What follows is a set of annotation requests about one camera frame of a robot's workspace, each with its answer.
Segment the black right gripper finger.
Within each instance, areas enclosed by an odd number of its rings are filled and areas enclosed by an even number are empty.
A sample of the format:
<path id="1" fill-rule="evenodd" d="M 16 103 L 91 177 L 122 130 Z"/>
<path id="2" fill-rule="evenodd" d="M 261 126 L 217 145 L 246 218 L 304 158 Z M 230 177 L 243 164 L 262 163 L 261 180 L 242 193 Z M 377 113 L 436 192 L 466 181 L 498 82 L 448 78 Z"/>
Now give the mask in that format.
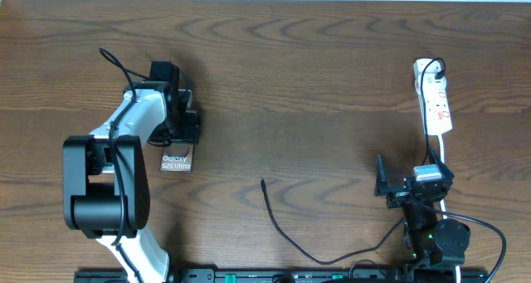
<path id="1" fill-rule="evenodd" d="M 388 192 L 388 180 L 382 161 L 382 156 L 377 156 L 377 176 L 375 181 L 374 196 L 385 196 Z"/>
<path id="2" fill-rule="evenodd" d="M 441 161 L 441 158 L 437 155 L 433 148 L 429 148 L 428 158 L 431 164 L 435 164 L 439 168 L 441 177 L 443 179 L 453 179 L 453 173 Z"/>

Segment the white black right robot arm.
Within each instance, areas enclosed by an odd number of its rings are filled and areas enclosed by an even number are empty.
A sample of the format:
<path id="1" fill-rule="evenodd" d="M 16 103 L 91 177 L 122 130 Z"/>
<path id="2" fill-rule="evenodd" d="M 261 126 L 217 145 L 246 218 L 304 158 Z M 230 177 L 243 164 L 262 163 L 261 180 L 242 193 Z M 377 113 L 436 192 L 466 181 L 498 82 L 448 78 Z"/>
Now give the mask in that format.
<path id="1" fill-rule="evenodd" d="M 401 185 L 391 185 L 381 156 L 377 156 L 376 197 L 385 197 L 389 208 L 400 208 L 405 217 L 407 245 L 414 254 L 404 271 L 453 271 L 465 262 L 470 244 L 470 228 L 454 219 L 440 219 L 434 204 L 444 199 L 454 174 L 442 163 L 434 149 L 428 165 L 417 166 Z"/>

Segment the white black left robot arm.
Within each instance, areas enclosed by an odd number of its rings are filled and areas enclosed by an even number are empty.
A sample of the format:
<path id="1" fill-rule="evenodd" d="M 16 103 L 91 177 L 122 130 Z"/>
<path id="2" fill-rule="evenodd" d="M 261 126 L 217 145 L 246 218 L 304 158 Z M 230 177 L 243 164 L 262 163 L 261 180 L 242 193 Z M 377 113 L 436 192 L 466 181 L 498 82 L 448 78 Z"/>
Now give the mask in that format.
<path id="1" fill-rule="evenodd" d="M 186 274 L 173 264 L 148 225 L 149 183 L 144 146 L 184 113 L 178 132 L 195 130 L 192 93 L 167 81 L 140 82 L 124 91 L 116 111 L 88 135 L 63 144 L 63 215 L 71 230 L 106 247 L 118 270 L 84 270 L 76 282 L 180 282 Z"/>

